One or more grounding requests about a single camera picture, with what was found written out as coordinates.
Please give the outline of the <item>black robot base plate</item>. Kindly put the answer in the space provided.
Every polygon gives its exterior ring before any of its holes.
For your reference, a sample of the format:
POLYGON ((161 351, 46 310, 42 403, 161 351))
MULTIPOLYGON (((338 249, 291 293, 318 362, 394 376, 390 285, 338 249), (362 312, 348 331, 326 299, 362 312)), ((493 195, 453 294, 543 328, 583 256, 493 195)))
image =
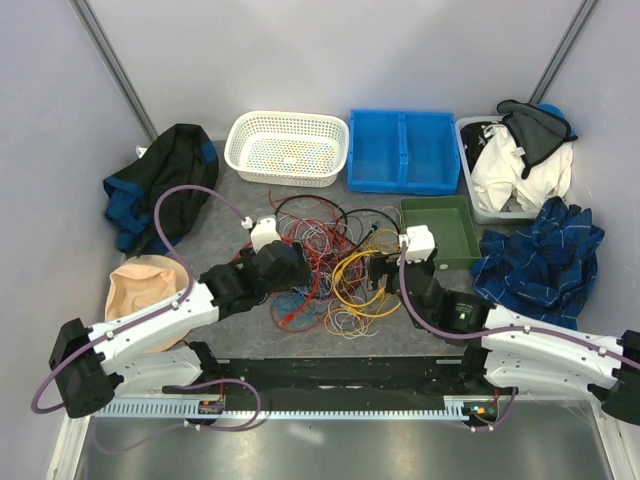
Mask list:
POLYGON ((507 388, 461 371, 460 357, 318 357, 207 360, 198 384, 218 379, 244 380, 264 396, 273 391, 364 390, 411 392, 422 396, 493 398, 507 388))

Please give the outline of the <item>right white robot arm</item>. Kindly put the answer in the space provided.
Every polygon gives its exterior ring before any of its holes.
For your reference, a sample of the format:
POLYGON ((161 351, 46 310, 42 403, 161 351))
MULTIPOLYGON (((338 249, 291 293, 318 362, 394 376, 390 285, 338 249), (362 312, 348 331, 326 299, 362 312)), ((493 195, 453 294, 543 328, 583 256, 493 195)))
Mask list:
POLYGON ((432 261, 408 263, 376 253, 369 281, 399 298, 414 326, 464 347, 458 381, 487 387, 585 398, 607 415, 639 422, 639 334, 595 335, 546 324, 495 302, 447 290, 432 261))

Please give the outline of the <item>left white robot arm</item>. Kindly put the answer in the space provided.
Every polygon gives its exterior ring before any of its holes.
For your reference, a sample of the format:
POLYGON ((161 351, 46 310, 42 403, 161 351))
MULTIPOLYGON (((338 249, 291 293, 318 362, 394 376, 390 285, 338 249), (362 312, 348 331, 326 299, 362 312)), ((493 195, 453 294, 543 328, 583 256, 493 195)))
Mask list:
POLYGON ((239 258, 190 278, 185 289, 133 314, 92 326, 80 319, 66 322, 49 358, 61 408, 82 418, 122 395, 211 392, 220 371, 208 348, 172 345, 193 329, 310 282, 302 244, 273 241, 259 251, 241 250, 239 258))

